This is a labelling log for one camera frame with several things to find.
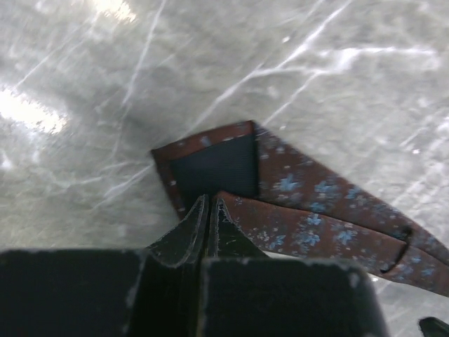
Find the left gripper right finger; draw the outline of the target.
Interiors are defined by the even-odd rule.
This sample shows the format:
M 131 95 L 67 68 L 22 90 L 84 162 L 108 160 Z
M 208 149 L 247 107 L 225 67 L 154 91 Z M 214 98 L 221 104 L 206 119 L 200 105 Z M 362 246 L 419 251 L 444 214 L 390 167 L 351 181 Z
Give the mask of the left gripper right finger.
M 234 223 L 222 198 L 211 206 L 205 257 L 269 259 Z

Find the brown floral necktie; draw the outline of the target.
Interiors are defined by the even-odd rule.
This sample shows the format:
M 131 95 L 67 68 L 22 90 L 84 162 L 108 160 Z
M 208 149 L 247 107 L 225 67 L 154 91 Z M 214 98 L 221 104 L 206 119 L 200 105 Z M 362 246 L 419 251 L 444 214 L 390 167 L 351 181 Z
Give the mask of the brown floral necktie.
M 352 259 L 370 274 L 448 295 L 448 249 L 435 236 L 255 121 L 151 153 L 179 217 L 208 195 L 263 251 Z

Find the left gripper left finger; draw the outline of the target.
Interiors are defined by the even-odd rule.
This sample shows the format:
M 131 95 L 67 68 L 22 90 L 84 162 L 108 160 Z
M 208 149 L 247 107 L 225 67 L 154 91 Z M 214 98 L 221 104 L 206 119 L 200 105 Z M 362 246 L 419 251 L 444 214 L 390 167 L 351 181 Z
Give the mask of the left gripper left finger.
M 174 228 L 147 247 L 149 256 L 169 268 L 195 262 L 203 248 L 206 223 L 207 196 L 202 195 Z

